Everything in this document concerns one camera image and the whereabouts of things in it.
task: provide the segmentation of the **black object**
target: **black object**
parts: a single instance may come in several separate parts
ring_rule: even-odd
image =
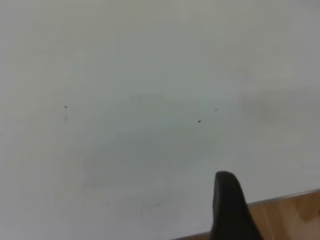
[[[213,226],[210,240],[263,240],[247,206],[236,176],[231,172],[215,174]]]

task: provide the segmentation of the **wooden floor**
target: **wooden floor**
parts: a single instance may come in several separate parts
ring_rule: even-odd
[[[320,192],[249,207],[265,240],[320,240]],[[180,240],[206,240],[199,234]]]

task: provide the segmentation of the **black plastic piece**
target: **black plastic piece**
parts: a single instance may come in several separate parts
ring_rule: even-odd
[[[236,176],[231,172],[215,174],[213,226],[210,240],[263,240]]]

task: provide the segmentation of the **wooden surface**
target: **wooden surface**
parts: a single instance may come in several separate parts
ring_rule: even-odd
[[[249,207],[265,240],[320,239],[320,192],[260,203]],[[180,240],[207,240],[198,234]]]

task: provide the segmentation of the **white surface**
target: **white surface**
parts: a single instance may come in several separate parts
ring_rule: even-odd
[[[312,0],[3,0],[0,238],[208,231],[222,169],[319,188],[319,43]]]

